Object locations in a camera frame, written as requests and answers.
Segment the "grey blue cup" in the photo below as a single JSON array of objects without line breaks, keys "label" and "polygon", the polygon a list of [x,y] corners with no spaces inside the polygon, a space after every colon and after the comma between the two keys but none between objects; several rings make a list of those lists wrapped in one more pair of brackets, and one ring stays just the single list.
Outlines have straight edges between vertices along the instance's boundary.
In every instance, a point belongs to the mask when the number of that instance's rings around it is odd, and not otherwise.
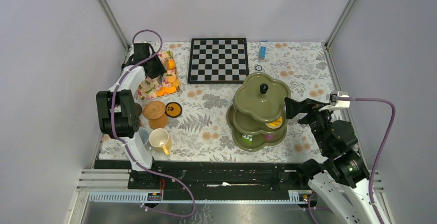
[{"label": "grey blue cup", "polygon": [[151,150],[151,147],[149,145],[149,132],[147,131],[147,129],[144,127],[140,127],[138,133],[145,149]]}]

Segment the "orange round bun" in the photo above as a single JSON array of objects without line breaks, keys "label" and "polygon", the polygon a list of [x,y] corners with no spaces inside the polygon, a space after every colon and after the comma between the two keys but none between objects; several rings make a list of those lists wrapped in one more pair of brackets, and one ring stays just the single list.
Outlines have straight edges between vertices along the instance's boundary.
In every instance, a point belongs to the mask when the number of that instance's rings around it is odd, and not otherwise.
[{"label": "orange round bun", "polygon": [[166,68],[167,68],[168,71],[174,69],[175,67],[176,67],[176,63],[175,63],[174,60],[168,60],[167,61]]}]

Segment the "kiwi purple cake slice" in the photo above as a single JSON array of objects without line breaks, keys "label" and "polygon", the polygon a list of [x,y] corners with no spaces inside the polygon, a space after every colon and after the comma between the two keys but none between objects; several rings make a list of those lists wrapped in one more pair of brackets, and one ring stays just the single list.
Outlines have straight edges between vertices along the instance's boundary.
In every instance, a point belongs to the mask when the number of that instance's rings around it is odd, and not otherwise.
[{"label": "kiwi purple cake slice", "polygon": [[265,134],[265,135],[264,135],[264,138],[265,138],[267,141],[271,141],[274,137],[275,137],[275,135],[273,135],[273,134]]}]

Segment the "orange pastry pieces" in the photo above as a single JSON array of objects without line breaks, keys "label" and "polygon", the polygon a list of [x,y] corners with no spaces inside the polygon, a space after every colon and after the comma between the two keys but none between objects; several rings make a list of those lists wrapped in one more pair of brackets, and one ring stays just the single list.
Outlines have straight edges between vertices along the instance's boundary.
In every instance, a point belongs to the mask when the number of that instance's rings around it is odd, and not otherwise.
[{"label": "orange pastry pieces", "polygon": [[179,91],[179,86],[180,86],[179,79],[175,78],[172,81],[168,80],[167,86],[161,87],[157,92],[157,96],[161,97],[165,95],[174,94]]}]

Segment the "black white chessboard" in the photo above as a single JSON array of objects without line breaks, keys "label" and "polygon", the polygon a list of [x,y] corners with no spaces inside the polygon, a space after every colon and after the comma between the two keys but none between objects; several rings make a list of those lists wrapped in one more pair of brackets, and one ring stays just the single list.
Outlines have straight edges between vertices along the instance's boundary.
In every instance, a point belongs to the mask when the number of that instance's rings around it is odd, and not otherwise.
[{"label": "black white chessboard", "polygon": [[249,75],[246,38],[193,38],[187,83],[243,83]]}]

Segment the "round waffle biscuit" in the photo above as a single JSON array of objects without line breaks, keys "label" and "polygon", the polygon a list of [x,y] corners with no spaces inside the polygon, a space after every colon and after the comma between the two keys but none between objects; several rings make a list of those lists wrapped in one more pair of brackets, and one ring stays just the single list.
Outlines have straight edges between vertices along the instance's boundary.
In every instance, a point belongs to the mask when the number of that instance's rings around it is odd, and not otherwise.
[{"label": "round waffle biscuit", "polygon": [[167,78],[168,83],[171,83],[171,84],[173,84],[177,80],[178,80],[178,78],[176,76],[174,76],[174,75],[170,75]]}]

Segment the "floral pastry tray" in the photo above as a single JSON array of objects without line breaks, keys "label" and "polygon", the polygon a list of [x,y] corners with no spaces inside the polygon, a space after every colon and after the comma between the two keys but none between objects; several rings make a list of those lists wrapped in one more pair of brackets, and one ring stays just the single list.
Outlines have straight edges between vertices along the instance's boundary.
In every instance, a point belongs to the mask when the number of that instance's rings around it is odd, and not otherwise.
[{"label": "floral pastry tray", "polygon": [[138,100],[154,99],[180,91],[181,81],[178,77],[178,69],[173,52],[171,50],[160,52],[158,57],[163,63],[166,72],[155,79],[146,77],[137,88]]}]

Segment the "woven rattan coaster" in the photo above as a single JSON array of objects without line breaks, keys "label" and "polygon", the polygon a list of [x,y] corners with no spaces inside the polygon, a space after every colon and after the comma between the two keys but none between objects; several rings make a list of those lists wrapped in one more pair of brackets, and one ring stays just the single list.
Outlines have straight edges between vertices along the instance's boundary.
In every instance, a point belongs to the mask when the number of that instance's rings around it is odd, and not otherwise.
[{"label": "woven rattan coaster", "polygon": [[165,104],[160,101],[152,101],[144,107],[142,113],[148,120],[158,119],[165,114]]}]

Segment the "yellow handled mug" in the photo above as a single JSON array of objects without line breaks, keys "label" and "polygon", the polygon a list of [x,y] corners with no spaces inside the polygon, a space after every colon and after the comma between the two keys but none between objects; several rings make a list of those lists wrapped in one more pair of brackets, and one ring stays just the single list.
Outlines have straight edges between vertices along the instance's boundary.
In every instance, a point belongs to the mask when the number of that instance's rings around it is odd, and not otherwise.
[{"label": "yellow handled mug", "polygon": [[158,151],[163,151],[166,156],[170,156],[172,140],[169,133],[163,129],[158,128],[153,130],[149,135],[149,143]]}]

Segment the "orange round coaster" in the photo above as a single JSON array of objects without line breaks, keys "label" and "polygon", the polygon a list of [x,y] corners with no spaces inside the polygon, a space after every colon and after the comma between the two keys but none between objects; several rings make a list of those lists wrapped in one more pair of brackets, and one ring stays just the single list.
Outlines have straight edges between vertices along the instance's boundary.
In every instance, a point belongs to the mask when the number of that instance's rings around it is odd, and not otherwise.
[{"label": "orange round coaster", "polygon": [[149,120],[149,126],[151,129],[160,129],[167,126],[169,122],[168,116],[164,113],[162,116],[160,116],[157,119],[150,119]]}]

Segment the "blue rectangular block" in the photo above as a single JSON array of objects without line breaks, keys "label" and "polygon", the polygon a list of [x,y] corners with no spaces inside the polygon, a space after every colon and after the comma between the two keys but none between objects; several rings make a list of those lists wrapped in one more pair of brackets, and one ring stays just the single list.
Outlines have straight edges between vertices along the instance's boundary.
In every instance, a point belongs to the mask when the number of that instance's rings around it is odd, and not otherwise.
[{"label": "blue rectangular block", "polygon": [[264,60],[265,57],[266,57],[266,47],[265,46],[260,46],[259,53],[258,53],[258,58],[260,60]]}]

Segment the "green three-tier serving stand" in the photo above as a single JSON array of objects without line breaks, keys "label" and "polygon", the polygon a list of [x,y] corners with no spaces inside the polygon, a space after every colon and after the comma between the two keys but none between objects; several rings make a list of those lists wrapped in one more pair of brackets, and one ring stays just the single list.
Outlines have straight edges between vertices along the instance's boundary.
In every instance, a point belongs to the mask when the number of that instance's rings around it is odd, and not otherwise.
[{"label": "green three-tier serving stand", "polygon": [[[280,144],[287,134],[288,123],[284,99],[290,96],[290,88],[283,81],[263,72],[248,75],[243,85],[236,90],[232,105],[226,113],[233,142],[240,149],[249,152]],[[283,118],[280,128],[271,129],[265,125],[279,117]],[[252,144],[242,141],[243,134],[253,136]],[[275,137],[267,141],[265,134],[273,134]]]}]

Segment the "black yellow smiley coaster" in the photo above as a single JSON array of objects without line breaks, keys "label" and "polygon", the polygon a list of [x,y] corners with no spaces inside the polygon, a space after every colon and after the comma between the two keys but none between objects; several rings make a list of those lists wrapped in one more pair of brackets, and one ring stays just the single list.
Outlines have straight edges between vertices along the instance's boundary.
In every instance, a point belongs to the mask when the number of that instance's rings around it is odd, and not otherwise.
[{"label": "black yellow smiley coaster", "polygon": [[177,102],[169,102],[165,106],[165,114],[171,118],[177,118],[182,114],[182,106]]}]

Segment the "green kiwi cake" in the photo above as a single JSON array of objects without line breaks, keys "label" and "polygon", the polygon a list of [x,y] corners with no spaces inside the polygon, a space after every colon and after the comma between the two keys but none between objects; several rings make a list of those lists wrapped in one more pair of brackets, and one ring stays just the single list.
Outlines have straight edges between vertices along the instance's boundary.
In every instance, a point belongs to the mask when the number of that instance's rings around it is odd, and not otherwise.
[{"label": "green kiwi cake", "polygon": [[253,142],[253,136],[252,135],[243,134],[241,136],[241,139],[246,144],[252,144],[252,142]]}]

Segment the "dark brown coaster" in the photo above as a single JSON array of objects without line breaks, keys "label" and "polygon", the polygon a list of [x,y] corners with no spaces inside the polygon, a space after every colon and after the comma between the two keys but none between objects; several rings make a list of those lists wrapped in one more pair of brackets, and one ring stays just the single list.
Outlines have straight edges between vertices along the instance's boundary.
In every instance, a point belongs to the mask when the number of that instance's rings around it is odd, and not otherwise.
[{"label": "dark brown coaster", "polygon": [[138,103],[135,103],[135,107],[137,109],[138,115],[141,115],[142,114],[142,110],[143,110],[142,106],[140,104],[138,104]]}]

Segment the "yellow fruit tart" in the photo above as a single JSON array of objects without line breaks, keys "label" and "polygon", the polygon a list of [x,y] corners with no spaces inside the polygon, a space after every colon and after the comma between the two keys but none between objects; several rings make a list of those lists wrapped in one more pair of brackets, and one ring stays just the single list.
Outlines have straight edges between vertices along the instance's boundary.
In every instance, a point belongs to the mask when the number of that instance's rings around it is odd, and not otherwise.
[{"label": "yellow fruit tart", "polygon": [[283,118],[279,117],[276,121],[271,123],[266,123],[265,125],[271,129],[278,129],[282,126],[282,124],[283,124]]}]

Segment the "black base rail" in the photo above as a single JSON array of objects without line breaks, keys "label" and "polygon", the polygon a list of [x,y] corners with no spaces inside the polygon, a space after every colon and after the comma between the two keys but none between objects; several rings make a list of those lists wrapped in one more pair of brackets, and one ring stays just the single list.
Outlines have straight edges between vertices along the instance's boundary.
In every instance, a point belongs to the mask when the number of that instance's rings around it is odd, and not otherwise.
[{"label": "black base rail", "polygon": [[[129,171],[127,187],[157,190],[167,201],[190,201],[188,190],[197,202],[288,200],[289,193],[312,193],[301,182],[297,167],[296,163],[156,161],[152,169],[159,175]],[[161,174],[178,178],[183,184]]]}]

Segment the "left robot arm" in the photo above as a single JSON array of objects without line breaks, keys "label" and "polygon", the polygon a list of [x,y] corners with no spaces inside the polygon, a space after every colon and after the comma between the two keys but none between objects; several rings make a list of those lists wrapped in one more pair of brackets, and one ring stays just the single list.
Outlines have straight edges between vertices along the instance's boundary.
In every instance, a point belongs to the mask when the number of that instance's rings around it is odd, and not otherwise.
[{"label": "left robot arm", "polygon": [[99,128],[121,142],[132,170],[143,171],[140,182],[147,188],[159,184],[160,175],[151,169],[153,157],[141,139],[140,111],[135,102],[139,85],[146,79],[161,79],[165,66],[149,43],[133,44],[133,54],[123,64],[120,78],[106,91],[96,94]]}]

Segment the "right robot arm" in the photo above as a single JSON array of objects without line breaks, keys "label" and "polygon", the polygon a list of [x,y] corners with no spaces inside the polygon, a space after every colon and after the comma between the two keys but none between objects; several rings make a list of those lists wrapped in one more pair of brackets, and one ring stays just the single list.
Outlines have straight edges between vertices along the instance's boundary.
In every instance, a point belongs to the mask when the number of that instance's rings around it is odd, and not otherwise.
[{"label": "right robot arm", "polygon": [[319,165],[314,159],[298,165],[296,184],[311,188],[323,198],[342,223],[390,223],[374,193],[376,170],[368,170],[365,162],[354,150],[358,143],[351,122],[332,121],[334,110],[349,108],[352,101],[383,102],[392,108],[391,119],[380,145],[382,149],[393,125],[396,109],[387,100],[378,98],[351,98],[334,92],[329,103],[313,99],[296,101],[286,97],[285,116],[293,119],[300,113],[305,117],[299,124],[309,125],[322,156],[326,161]]}]

